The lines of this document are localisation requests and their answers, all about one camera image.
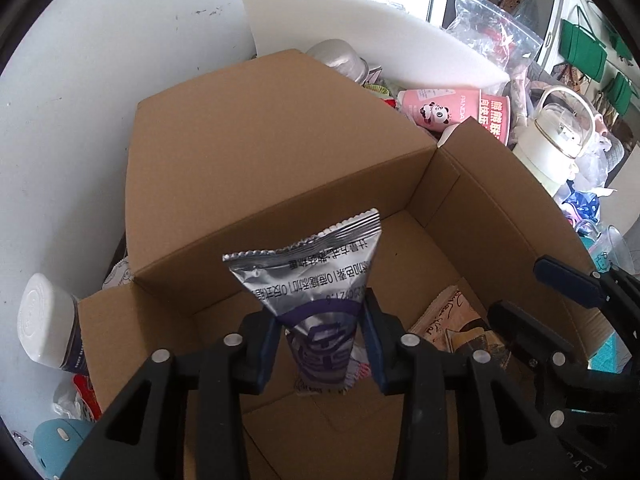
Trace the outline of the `red gold snack packet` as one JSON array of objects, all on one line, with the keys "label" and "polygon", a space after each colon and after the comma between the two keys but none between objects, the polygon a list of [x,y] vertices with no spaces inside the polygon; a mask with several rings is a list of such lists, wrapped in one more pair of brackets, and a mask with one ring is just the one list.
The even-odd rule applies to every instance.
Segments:
[{"label": "red gold snack packet", "polygon": [[73,384],[81,398],[82,406],[86,409],[90,419],[96,422],[102,416],[102,411],[96,393],[88,376],[76,374],[73,377]]}]

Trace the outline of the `tan snack wrapper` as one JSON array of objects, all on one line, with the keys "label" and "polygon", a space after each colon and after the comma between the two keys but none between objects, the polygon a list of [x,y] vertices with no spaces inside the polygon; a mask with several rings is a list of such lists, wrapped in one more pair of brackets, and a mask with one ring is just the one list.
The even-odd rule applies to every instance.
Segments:
[{"label": "tan snack wrapper", "polygon": [[449,353],[485,350],[498,356],[506,351],[503,341],[457,285],[440,292],[409,332]]}]

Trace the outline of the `purple silver snack packet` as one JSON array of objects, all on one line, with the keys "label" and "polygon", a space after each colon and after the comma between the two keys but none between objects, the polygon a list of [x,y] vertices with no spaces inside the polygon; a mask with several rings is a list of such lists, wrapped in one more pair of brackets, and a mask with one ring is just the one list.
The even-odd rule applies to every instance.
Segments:
[{"label": "purple silver snack packet", "polygon": [[349,363],[380,212],[363,211],[279,249],[222,256],[232,275],[285,329],[299,379],[310,390],[349,387]]}]

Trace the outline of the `teal printed table mat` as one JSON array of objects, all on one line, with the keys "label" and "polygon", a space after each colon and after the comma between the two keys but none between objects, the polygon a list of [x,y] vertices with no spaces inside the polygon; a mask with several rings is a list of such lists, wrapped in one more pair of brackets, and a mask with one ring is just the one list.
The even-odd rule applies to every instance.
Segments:
[{"label": "teal printed table mat", "polygon": [[599,372],[622,374],[630,359],[631,354],[620,335],[612,333],[589,360],[589,368]]}]

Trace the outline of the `light blue robot figure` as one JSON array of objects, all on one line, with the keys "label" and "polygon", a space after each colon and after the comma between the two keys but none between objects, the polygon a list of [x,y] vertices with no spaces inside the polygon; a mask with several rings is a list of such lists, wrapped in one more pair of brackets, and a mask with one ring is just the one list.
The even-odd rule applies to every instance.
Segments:
[{"label": "light blue robot figure", "polygon": [[59,479],[94,427],[86,420],[55,418],[42,422],[32,438],[37,464],[44,478]]}]

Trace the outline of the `cream water jug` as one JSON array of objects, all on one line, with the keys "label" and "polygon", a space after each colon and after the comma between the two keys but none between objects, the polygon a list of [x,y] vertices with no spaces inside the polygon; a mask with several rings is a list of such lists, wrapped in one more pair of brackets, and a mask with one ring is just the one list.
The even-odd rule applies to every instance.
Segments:
[{"label": "cream water jug", "polygon": [[513,154],[551,196],[570,184],[598,194],[608,176],[602,116],[577,92],[551,86],[542,92],[526,125],[514,129]]}]

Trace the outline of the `white cap blue jar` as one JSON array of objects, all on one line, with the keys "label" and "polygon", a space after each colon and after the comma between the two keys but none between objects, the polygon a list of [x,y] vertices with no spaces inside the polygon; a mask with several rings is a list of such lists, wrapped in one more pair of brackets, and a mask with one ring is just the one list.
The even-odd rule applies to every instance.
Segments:
[{"label": "white cap blue jar", "polygon": [[88,376],[78,300],[42,273],[28,280],[17,312],[17,336],[29,359]]}]

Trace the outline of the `pink panda paper cups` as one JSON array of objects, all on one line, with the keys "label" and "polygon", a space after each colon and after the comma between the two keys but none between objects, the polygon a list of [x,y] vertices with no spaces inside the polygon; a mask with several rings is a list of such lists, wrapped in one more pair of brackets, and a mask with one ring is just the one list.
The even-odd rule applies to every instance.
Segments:
[{"label": "pink panda paper cups", "polygon": [[507,96],[493,96],[480,89],[411,89],[399,92],[396,102],[402,114],[435,136],[473,118],[502,144],[508,144],[511,105]]}]

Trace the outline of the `green tote bag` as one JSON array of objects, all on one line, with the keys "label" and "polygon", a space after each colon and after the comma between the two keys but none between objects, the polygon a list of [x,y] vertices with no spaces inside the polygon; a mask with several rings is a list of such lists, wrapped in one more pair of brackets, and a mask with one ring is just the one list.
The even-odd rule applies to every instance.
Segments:
[{"label": "green tote bag", "polygon": [[576,21],[561,21],[559,54],[584,75],[600,82],[608,57],[604,43],[594,33],[582,8],[574,6],[574,11],[577,14]]}]

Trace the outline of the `clear zip plastic bag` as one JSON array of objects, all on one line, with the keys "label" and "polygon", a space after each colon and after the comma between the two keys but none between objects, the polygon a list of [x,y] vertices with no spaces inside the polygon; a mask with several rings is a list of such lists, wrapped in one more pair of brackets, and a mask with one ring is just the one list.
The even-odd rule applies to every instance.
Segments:
[{"label": "clear zip plastic bag", "polygon": [[504,70],[521,76],[536,58],[542,39],[489,0],[454,0],[454,19],[446,32]]}]

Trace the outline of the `brown cardboard box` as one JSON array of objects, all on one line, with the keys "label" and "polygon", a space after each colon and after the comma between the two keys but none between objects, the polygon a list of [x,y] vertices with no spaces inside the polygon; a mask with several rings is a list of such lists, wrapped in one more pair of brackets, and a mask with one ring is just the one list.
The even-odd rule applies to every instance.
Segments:
[{"label": "brown cardboard box", "polygon": [[297,51],[199,76],[142,101],[125,196],[131,283],[81,301],[90,379],[108,408],[156,350],[198,352],[259,309],[224,255],[279,249],[376,209],[368,284],[413,325],[459,285],[513,302],[585,363],[608,333],[597,311],[534,277],[551,256],[592,261],[560,207],[476,122],[437,144],[382,100]]}]

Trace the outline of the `silver metal bowl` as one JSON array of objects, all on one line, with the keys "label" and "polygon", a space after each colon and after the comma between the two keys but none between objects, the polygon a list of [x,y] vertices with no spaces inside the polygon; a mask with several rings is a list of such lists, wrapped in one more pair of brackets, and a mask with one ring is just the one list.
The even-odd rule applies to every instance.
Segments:
[{"label": "silver metal bowl", "polygon": [[363,84],[369,75],[368,63],[348,42],[341,39],[320,41],[308,49],[306,55],[355,81],[356,84]]}]

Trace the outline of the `white foam board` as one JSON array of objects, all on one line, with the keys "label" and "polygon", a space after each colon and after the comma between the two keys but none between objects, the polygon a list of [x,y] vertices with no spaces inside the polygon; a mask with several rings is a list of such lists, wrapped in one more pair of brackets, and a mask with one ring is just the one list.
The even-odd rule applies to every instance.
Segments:
[{"label": "white foam board", "polygon": [[406,88],[497,87],[508,74],[441,28],[370,0],[242,0],[259,55],[341,39]]}]

